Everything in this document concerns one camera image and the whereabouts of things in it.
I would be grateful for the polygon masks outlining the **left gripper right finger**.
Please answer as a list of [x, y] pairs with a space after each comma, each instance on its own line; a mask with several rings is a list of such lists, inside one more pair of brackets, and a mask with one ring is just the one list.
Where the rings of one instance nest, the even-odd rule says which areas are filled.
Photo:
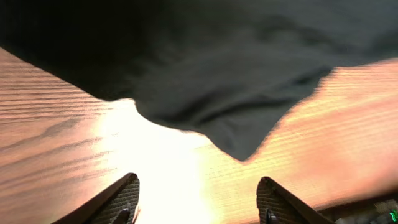
[[270, 177], [256, 190], [260, 224], [334, 224]]

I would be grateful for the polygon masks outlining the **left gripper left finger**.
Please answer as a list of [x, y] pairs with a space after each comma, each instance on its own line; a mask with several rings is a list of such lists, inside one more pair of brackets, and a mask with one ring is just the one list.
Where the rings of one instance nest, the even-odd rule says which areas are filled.
[[53, 224], [133, 224], [139, 190], [137, 175], [128, 173]]

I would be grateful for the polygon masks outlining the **black t-shirt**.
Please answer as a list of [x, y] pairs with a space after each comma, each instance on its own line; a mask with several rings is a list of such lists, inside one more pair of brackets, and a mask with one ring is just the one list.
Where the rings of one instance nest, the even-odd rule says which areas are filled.
[[334, 68], [397, 57], [397, 1], [1, 0], [1, 47], [245, 161]]

